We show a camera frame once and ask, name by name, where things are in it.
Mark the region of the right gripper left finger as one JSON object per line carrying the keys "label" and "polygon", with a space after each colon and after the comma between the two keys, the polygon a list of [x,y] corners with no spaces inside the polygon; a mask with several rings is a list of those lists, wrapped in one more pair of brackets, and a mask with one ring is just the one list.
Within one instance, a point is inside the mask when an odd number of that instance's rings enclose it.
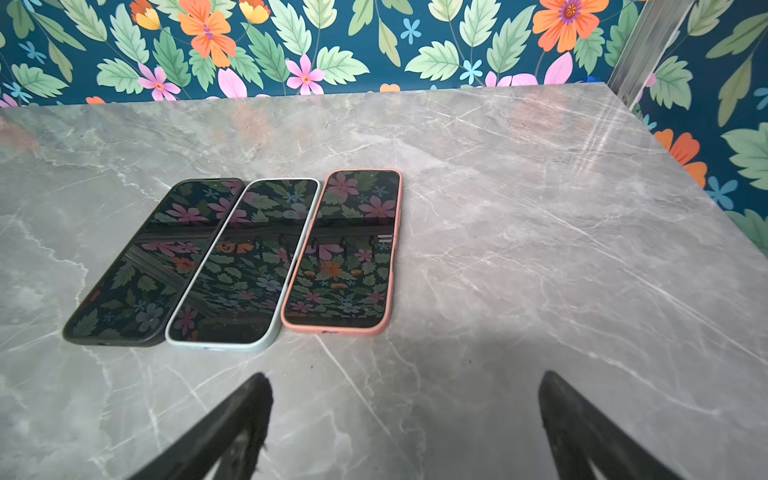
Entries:
{"label": "right gripper left finger", "polygon": [[269,379],[256,373],[134,479],[250,479],[268,434],[274,402]]}

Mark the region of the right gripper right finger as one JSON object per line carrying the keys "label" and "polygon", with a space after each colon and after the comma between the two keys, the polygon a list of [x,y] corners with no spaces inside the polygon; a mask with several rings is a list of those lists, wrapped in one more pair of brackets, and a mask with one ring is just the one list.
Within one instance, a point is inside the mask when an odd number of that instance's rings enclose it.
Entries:
{"label": "right gripper right finger", "polygon": [[544,373],[538,403],[559,478],[679,477],[556,372]]}

